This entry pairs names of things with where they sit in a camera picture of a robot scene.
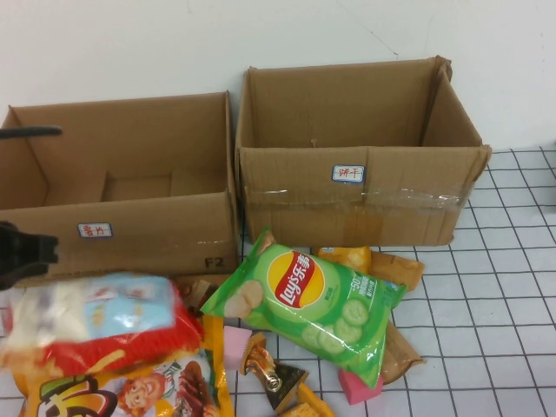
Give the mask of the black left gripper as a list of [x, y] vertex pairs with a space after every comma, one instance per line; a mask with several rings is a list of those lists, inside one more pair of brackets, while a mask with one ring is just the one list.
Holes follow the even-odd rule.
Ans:
[[[1, 222], [1, 290], [7, 290], [24, 278], [26, 234], [9, 222]], [[45, 275], [58, 262], [58, 238], [32, 235], [28, 244], [29, 265], [26, 276]]]

